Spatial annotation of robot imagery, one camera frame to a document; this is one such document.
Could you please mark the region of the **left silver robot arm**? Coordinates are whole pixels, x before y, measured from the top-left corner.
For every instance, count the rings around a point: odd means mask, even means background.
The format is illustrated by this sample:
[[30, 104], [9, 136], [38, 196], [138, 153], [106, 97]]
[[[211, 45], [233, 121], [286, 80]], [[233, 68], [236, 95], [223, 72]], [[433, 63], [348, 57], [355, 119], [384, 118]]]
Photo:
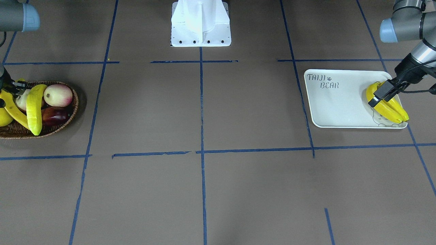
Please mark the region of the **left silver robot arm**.
[[435, 77], [436, 31], [435, 11], [425, 12], [423, 0], [396, 0], [391, 18], [380, 24], [380, 40], [384, 43], [419, 40], [419, 44], [395, 67], [396, 76], [370, 93], [369, 106], [388, 102], [425, 76]]

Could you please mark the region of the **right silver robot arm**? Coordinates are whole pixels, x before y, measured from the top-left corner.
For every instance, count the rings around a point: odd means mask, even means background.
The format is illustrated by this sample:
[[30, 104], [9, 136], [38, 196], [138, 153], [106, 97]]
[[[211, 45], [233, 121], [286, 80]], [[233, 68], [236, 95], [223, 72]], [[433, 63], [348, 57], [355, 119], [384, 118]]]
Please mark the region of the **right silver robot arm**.
[[[37, 9], [17, 0], [0, 1], [1, 46], [6, 41], [7, 32], [36, 31], [41, 25]], [[1, 89], [15, 95], [22, 95], [26, 90], [25, 82], [14, 81], [4, 65], [0, 67]]]

